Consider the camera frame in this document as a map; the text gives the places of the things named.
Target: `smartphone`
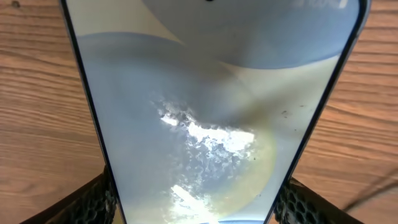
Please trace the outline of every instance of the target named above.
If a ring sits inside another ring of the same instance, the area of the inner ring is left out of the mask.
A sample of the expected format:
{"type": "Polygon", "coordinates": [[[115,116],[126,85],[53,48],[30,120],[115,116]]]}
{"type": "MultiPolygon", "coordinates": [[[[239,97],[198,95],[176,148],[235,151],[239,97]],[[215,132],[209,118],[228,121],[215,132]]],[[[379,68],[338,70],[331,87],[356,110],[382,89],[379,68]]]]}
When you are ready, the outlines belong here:
{"type": "Polygon", "coordinates": [[[367,0],[61,0],[125,223],[267,223],[367,0]]]}

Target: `smartphone display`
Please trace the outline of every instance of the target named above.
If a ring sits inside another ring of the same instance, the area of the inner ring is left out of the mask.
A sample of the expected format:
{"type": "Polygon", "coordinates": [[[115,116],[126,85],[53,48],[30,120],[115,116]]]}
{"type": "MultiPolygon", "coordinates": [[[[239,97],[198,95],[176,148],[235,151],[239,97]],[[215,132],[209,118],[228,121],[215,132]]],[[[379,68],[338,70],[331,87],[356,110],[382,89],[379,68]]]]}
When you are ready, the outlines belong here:
{"type": "Polygon", "coordinates": [[[62,4],[128,224],[267,221],[364,19],[359,0],[62,4]]]}

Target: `scratched screen surface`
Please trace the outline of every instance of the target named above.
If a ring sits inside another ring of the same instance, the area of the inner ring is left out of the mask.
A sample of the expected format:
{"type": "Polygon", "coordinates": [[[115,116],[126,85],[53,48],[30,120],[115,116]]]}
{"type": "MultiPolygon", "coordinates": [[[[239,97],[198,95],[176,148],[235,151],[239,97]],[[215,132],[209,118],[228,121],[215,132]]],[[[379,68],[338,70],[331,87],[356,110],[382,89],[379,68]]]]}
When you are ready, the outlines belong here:
{"type": "Polygon", "coordinates": [[[127,223],[263,223],[359,3],[67,5],[127,223]]]}

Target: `brown wood grain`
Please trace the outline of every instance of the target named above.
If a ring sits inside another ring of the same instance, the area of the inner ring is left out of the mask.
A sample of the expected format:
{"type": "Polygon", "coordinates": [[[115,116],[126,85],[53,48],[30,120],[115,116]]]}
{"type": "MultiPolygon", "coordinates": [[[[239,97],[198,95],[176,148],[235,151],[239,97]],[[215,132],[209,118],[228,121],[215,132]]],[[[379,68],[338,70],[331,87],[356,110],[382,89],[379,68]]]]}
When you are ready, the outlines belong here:
{"type": "MultiPolygon", "coordinates": [[[[104,166],[57,0],[0,0],[0,219],[17,223],[104,166]]],[[[375,0],[294,176],[339,207],[398,168],[398,1],[375,0]]],[[[393,174],[387,182],[398,180],[393,174]]],[[[397,223],[398,191],[352,211],[397,223]]]]}

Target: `wooden surface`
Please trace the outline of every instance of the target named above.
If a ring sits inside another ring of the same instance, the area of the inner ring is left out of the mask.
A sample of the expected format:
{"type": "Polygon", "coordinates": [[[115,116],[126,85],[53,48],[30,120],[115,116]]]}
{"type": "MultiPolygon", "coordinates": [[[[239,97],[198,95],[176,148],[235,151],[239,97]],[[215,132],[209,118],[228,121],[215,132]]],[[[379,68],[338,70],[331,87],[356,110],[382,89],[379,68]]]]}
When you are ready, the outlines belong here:
{"type": "MultiPolygon", "coordinates": [[[[57,0],[13,5],[0,0],[3,224],[45,209],[104,166],[57,0]]],[[[398,1],[376,0],[294,176],[343,207],[397,161],[398,1]]],[[[351,214],[387,224],[396,211],[398,190],[351,214]]]]}

